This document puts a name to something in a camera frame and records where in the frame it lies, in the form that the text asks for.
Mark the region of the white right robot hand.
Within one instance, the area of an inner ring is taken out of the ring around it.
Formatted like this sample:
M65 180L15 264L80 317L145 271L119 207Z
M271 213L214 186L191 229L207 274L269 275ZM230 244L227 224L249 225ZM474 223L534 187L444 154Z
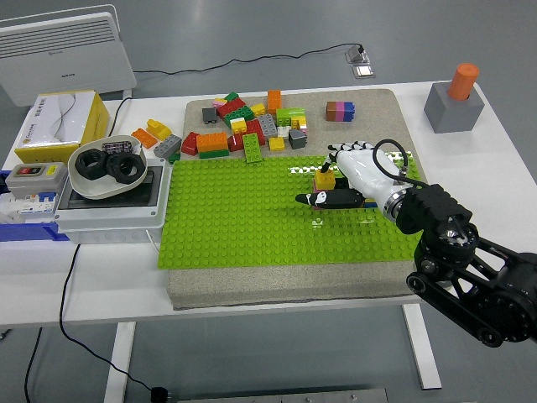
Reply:
M323 209L359 208L367 199L373 199L390 220L397 217L407 189L409 161L400 144L403 165L398 167L378 145L357 141L331 144L330 153L321 168L326 173L332 164L343 174L336 189L318 193L299 194L297 202Z

